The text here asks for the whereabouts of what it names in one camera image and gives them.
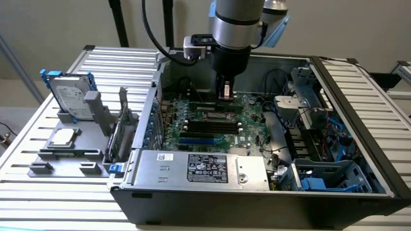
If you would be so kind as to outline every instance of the hard disk drive label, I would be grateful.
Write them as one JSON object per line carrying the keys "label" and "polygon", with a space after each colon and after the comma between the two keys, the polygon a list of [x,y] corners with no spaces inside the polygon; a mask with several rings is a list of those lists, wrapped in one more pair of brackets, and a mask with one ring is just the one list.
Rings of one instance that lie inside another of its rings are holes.
{"label": "hard disk drive label", "polygon": [[189,154],[190,182],[229,183],[227,156]]}
{"label": "hard disk drive label", "polygon": [[56,89],[68,113],[78,119],[94,119],[82,90],[67,86],[58,86]]}

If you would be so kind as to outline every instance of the power supply label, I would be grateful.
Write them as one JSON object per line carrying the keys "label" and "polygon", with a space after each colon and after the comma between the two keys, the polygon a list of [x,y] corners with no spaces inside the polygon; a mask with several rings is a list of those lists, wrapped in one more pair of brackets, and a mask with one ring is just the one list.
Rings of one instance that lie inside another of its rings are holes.
{"label": "power supply label", "polygon": [[227,156],[189,154],[187,180],[229,183]]}

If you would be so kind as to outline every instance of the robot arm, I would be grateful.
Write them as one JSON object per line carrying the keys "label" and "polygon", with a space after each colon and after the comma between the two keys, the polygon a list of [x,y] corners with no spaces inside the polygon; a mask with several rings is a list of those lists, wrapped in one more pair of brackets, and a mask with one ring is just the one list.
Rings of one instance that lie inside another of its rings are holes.
{"label": "robot arm", "polygon": [[[247,69],[251,44],[277,42],[279,26],[287,14],[285,0],[217,0],[213,35],[194,35],[185,39],[185,56],[201,59],[206,56],[206,47],[211,47],[211,67],[217,72],[217,95],[222,102],[234,99],[235,76]],[[262,40],[266,27],[270,40]]]}

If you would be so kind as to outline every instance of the blue pcie slot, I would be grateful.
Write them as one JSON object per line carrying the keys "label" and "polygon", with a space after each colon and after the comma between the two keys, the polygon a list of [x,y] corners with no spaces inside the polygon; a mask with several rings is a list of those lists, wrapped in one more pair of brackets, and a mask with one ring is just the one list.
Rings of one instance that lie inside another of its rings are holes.
{"label": "blue pcie slot", "polygon": [[181,139],[181,143],[185,144],[209,144],[209,145],[215,145],[217,141],[213,139]]}

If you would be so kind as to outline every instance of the aluminum extrusion table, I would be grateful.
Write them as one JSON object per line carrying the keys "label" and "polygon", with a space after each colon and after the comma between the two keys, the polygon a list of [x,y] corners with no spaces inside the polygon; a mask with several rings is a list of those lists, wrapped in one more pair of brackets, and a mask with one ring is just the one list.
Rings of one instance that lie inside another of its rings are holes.
{"label": "aluminum extrusion table", "polygon": [[[92,51],[82,52],[68,71],[72,73],[92,71],[103,103],[112,111],[120,109],[118,92],[120,86],[127,86],[130,107],[134,112],[140,113],[156,71],[155,58],[155,50],[96,47]],[[386,126],[379,123],[382,120],[397,128],[403,126],[410,128],[403,122],[398,108],[389,104],[391,99],[382,94],[373,80],[355,67],[333,62],[325,64],[403,180],[411,187],[411,132],[398,129],[393,129],[391,133],[379,132],[382,126]],[[342,73],[347,69],[351,70],[350,77],[345,76],[347,72]],[[58,110],[56,101],[50,95],[0,157],[0,227],[88,231],[205,230],[205,228],[136,227],[127,221],[108,192],[107,178],[27,176],[28,166],[38,157],[36,152],[43,148],[59,122]],[[367,217],[346,230],[409,231],[411,208],[402,209],[389,217]]]}

